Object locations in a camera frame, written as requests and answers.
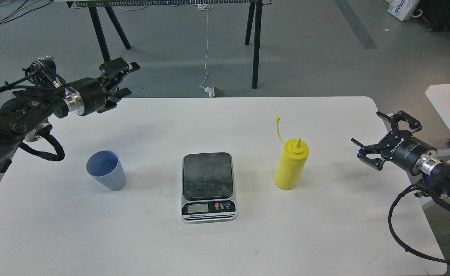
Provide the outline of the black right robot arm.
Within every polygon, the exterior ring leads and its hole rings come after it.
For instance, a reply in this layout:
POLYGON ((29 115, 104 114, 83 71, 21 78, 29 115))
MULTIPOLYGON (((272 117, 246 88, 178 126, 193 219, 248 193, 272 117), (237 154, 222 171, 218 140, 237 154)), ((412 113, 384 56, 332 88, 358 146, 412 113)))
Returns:
POLYGON ((422 130, 419 120, 400 110, 377 116, 390 124, 390 130, 374 145, 364 145, 358 140, 351 141, 358 147, 358 159, 371 168, 381 171, 386 161, 403 169, 412 176, 421 178, 398 194, 389 208, 388 227, 394 240, 407 252, 430 261, 450 265, 449 259, 426 255, 404 243, 396 234, 392 216, 395 207, 407 194, 414 192, 418 198, 429 197, 441 208, 450 212, 450 163, 437 159, 437 149, 416 138, 414 133, 422 130))

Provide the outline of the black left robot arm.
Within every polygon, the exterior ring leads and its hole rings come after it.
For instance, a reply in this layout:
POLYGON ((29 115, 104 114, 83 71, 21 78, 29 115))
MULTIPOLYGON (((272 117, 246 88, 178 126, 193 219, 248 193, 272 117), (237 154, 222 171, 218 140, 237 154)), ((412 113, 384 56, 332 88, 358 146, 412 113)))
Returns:
POLYGON ((24 69, 23 78, 0 87, 0 93, 13 93, 0 107, 0 173, 7 171, 18 149, 48 161, 62 161, 65 152, 51 134, 48 118, 64 118, 70 112, 84 117, 116 108, 131 94, 130 89, 119 89, 119 84, 139 69, 136 62, 116 58, 100 65, 100 77, 67 83, 58 75, 51 56, 37 58, 24 69))

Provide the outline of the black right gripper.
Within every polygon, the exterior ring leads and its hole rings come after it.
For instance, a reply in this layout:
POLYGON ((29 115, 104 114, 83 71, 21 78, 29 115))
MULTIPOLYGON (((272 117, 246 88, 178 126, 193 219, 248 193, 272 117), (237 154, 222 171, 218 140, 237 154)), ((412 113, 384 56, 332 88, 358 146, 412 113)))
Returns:
POLYGON ((381 171, 384 162, 388 160, 413 176, 421 174, 421 156, 435 156, 437 149, 413 136, 413 133, 422 130, 420 121, 404 111, 391 115, 377 112, 377 116, 387 121, 391 127, 386 135, 386 144, 363 145, 351 138, 351 142, 359 147, 358 159, 377 171, 381 171), (409 130, 400 130, 400 121, 406 122, 409 130), (382 156, 382 150, 386 150, 386 159, 382 156), (372 159, 368 155, 379 155, 379 157, 372 159))

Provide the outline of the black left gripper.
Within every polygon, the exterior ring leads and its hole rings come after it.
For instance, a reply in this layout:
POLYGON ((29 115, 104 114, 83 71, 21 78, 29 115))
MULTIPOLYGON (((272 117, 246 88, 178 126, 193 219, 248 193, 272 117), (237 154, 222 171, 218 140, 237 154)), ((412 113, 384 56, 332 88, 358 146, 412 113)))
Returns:
POLYGON ((122 80, 132 72, 141 69, 137 62, 127 62, 123 58, 116 58, 100 65, 101 78, 85 77, 71 82, 71 90, 79 96, 79 106, 75 113, 84 117, 93 112, 102 113, 115 109, 117 104, 132 94, 130 89, 117 89, 109 94, 104 91, 112 91, 121 84, 122 80))

